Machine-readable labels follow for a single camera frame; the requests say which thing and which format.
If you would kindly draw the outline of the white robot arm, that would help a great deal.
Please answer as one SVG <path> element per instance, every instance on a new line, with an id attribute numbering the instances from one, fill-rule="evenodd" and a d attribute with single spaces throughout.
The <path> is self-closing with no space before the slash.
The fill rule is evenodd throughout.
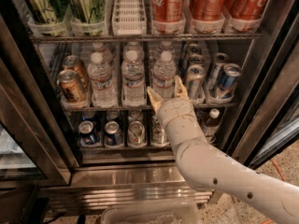
<path id="1" fill-rule="evenodd" d="M 193 189 L 206 186 L 236 197 L 278 224 L 299 224 L 299 187 L 260 174 L 210 145 L 180 77 L 175 97 L 147 93 L 173 150 L 177 168 Z"/>

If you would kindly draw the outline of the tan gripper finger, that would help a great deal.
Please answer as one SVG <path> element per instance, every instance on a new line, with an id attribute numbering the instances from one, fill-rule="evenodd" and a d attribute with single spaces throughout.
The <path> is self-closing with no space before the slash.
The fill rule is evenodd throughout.
<path id="1" fill-rule="evenodd" d="M 174 97 L 185 98 L 185 99 L 189 98 L 187 90 L 179 76 L 175 76 Z"/>
<path id="2" fill-rule="evenodd" d="M 164 102 L 164 99 L 152 87 L 147 87 L 147 94 L 155 113 L 158 113 Z"/>

